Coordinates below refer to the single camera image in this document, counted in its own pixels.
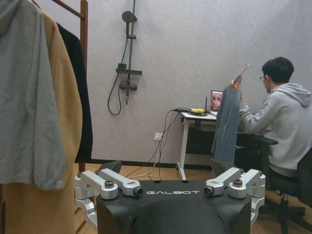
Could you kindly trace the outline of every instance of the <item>laptop screen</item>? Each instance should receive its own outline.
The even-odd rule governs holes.
[[[210,111],[219,111],[222,99],[222,91],[211,90]]]

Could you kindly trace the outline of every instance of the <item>desk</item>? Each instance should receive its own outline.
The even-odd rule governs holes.
[[[180,161],[176,163],[177,169],[180,172],[181,178],[183,180],[186,180],[186,176],[184,173],[184,162],[185,162],[185,154],[186,154],[186,145],[187,145],[187,137],[189,134],[189,128],[190,128],[190,122],[194,121],[195,124],[201,124],[201,122],[204,122],[208,125],[215,125],[216,124],[216,112],[212,112],[211,114],[207,114],[205,116],[196,116],[191,115],[186,112],[182,112],[182,123],[184,124],[184,130],[183,130],[183,138],[182,138],[182,146],[181,146],[181,156]]]

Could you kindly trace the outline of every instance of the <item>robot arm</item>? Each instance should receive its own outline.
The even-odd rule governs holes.
[[[83,211],[84,219],[98,230],[97,214],[94,203],[89,199],[101,195],[105,200],[115,199],[118,196],[118,188],[124,195],[141,196],[142,188],[137,180],[130,180],[109,169],[97,172],[86,171],[75,177],[75,202]]]
[[[204,192],[207,196],[223,194],[225,187],[230,190],[229,195],[236,199],[252,197],[251,225],[258,217],[260,206],[265,199],[265,175],[261,171],[250,169],[244,173],[238,168],[230,168],[215,179],[206,181]]]

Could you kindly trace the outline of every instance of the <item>black coat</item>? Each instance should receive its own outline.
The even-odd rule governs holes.
[[[67,53],[69,55],[75,72],[80,101],[82,105],[82,133],[80,147],[75,162],[89,162],[91,160],[93,134],[82,46],[80,40],[75,35],[64,29],[59,24],[58,29],[62,35]]]

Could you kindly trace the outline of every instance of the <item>black hair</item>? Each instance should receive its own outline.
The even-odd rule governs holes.
[[[293,74],[293,64],[287,58],[277,57],[262,66],[264,75],[271,77],[274,83],[288,83]]]

